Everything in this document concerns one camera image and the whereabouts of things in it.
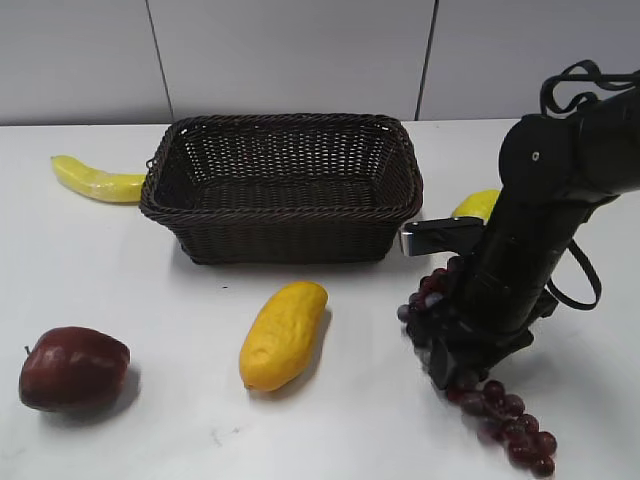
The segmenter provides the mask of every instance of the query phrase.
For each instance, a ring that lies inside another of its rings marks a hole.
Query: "black cable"
[[[587,280],[589,280],[591,288],[593,288],[593,293],[595,294],[596,299],[592,303],[578,302],[562,293],[551,279],[549,279],[549,282],[547,283],[547,288],[559,302],[564,303],[568,307],[575,308],[576,310],[593,310],[596,308],[596,305],[598,305],[600,297],[602,296],[602,282],[600,281],[600,277],[598,277],[598,274],[596,273],[595,268],[593,268],[593,265],[591,265],[587,255],[580,249],[580,247],[578,247],[578,244],[574,240],[571,240],[571,243],[569,244],[569,252],[571,252],[573,257],[578,261],[578,264],[582,267],[584,273],[587,275]]]
[[[586,74],[571,73],[582,69]],[[566,107],[560,107],[555,100],[554,91],[562,82],[592,82],[598,88],[609,92],[620,92],[640,86],[640,70],[629,74],[603,74],[598,65],[592,60],[583,60],[566,68],[560,75],[549,78],[540,89],[540,112],[543,115],[551,112],[562,115],[570,113],[576,108],[597,103],[598,96],[593,92],[584,92],[571,99]]]

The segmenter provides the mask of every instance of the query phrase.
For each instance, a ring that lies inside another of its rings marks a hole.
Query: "basket rim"
[[[169,148],[174,138],[182,130],[188,127],[201,126],[203,124],[228,124],[242,125],[246,123],[256,124],[277,120],[291,123],[318,123],[343,120],[345,122],[357,121],[366,126],[367,124],[377,124],[392,131],[392,134],[399,140],[398,145],[404,151],[407,159],[411,179],[411,192],[407,202],[397,205],[381,205],[371,207],[269,207],[269,208],[218,208],[218,209],[186,209],[163,205],[156,201],[155,193],[157,188],[157,178],[160,176],[165,162],[168,158]],[[172,217],[169,223],[193,223],[194,220],[206,221],[215,218],[216,222],[236,223],[238,220],[251,221],[255,217],[261,220],[273,217],[278,223],[295,220],[321,220],[327,217],[328,220],[336,220],[339,214],[340,220],[364,220],[364,221],[402,221],[418,213],[422,206],[423,181],[418,168],[413,143],[409,135],[399,120],[387,115],[353,114],[353,113],[295,113],[295,114],[272,114],[272,115],[211,115],[189,117],[179,120],[170,125],[158,146],[153,158],[147,162],[148,173],[142,187],[140,200],[140,210],[149,218],[158,220],[158,216]]]

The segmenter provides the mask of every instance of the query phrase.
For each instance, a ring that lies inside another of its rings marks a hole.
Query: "lemon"
[[[469,195],[453,211],[452,217],[476,217],[481,218],[484,223],[489,221],[493,207],[498,200],[500,190],[483,190]]]
[[[271,392],[309,366],[327,299],[326,290],[313,282],[292,283],[271,297],[240,351],[246,388]]]

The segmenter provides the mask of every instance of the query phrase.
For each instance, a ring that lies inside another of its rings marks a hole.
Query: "yellow fruit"
[[[240,351],[246,388],[270,392],[300,375],[313,355],[328,295],[317,283],[296,282],[262,308]]]
[[[68,155],[51,157],[60,183],[74,192],[103,202],[137,203],[146,175],[114,174],[88,167]]]
[[[458,205],[458,208],[453,211],[451,216],[477,217],[487,223],[496,200],[498,200],[498,195],[500,195],[500,190],[484,190],[469,195],[464,202]]]

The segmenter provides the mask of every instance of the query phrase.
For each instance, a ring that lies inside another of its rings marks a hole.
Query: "red grapes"
[[[406,305],[398,308],[397,316],[407,324],[407,332],[416,327],[414,320],[442,300],[449,289],[452,278],[457,276],[464,259],[454,256],[447,268],[438,268],[420,280],[419,290],[413,293]],[[538,420],[525,413],[525,404],[518,395],[507,394],[504,385],[489,380],[479,388],[480,375],[474,371],[461,371],[450,382],[447,399],[471,417],[479,418],[478,439],[484,443],[503,443],[509,459],[515,465],[529,468],[537,477],[549,477],[555,471],[551,458],[558,443],[549,432],[540,432]]]
[[[461,372],[447,389],[447,398],[459,404],[466,415],[480,417],[478,439],[483,443],[504,442],[514,465],[530,469],[537,477],[552,475],[556,438],[538,431],[538,420],[524,413],[522,398],[505,393],[502,383],[489,380],[481,388],[478,383],[476,373]]]
[[[556,469],[556,464],[551,457],[540,457],[533,465],[531,471],[536,477],[550,477]]]

